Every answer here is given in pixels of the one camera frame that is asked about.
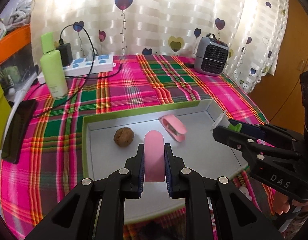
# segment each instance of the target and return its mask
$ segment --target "white power strip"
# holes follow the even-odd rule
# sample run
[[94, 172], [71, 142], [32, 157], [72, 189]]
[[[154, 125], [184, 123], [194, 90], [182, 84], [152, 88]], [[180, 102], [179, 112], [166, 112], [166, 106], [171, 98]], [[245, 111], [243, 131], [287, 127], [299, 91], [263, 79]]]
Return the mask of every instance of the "white power strip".
[[[78, 58], [73, 60], [71, 65], [63, 67], [65, 76], [82, 76], [90, 72], [92, 61], [87, 61], [86, 58]], [[113, 55], [95, 56], [94, 65], [91, 74], [109, 72], [116, 66], [113, 63]], [[37, 77], [40, 84], [45, 83], [43, 72]]]

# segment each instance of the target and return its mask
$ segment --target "portable heater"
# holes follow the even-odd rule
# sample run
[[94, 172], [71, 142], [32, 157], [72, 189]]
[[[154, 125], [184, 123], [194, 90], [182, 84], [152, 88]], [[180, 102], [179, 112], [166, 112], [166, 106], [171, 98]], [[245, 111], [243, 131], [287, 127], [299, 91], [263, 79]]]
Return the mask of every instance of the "portable heater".
[[222, 73], [229, 54], [229, 47], [210, 33], [202, 37], [198, 44], [194, 69], [198, 73], [218, 76]]

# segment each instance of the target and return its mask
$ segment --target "curtain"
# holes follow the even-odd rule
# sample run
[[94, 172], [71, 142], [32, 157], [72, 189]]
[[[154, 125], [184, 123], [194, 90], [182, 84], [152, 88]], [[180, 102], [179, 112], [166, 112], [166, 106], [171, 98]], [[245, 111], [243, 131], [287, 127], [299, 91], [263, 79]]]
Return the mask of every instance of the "curtain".
[[[43, 33], [53, 31], [58, 41], [73, 23], [88, 31], [99, 54], [195, 57], [201, 37], [213, 33], [230, 48], [225, 73], [249, 92], [269, 70], [274, 74], [287, 14], [288, 0], [35, 0], [33, 59], [38, 64], [42, 56]], [[89, 54], [79, 26], [62, 38], [74, 58]]]

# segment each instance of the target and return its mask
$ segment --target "lotion bottle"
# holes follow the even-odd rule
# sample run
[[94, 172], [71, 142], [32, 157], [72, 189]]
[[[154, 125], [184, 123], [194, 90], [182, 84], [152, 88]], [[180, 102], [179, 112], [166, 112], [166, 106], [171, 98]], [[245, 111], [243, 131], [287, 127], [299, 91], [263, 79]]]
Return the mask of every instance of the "lotion bottle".
[[60, 51], [54, 48], [53, 32], [41, 36], [43, 56], [40, 59], [42, 72], [54, 99], [67, 95], [67, 82], [63, 71]]

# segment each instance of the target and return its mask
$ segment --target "plaid tablecloth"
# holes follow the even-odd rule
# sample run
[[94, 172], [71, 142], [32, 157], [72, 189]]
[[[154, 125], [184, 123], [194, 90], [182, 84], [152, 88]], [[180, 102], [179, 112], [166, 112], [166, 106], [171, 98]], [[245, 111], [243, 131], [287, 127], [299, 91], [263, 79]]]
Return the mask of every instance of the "plaid tablecloth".
[[[0, 177], [0, 200], [4, 219], [10, 230], [23, 239], [35, 225], [83, 178], [82, 119], [135, 107], [154, 106], [181, 101], [213, 98], [230, 118], [249, 123], [263, 123], [264, 115], [226, 75], [218, 77], [195, 73], [183, 62], [193, 59], [158, 55], [115, 56], [123, 69], [111, 78], [89, 80], [82, 91], [63, 107], [31, 120], [17, 165], [3, 161]], [[107, 76], [108, 73], [93, 76]], [[84, 80], [68, 80], [69, 95]], [[38, 101], [35, 115], [57, 105], [44, 85], [33, 86], [28, 95]], [[273, 215], [273, 193], [266, 186], [251, 181], [246, 171], [234, 180], [246, 187], [253, 203], [266, 216]], [[155, 221], [164, 228], [182, 231], [184, 209]], [[125, 239], [138, 239], [140, 228], [146, 224], [126, 225]]]

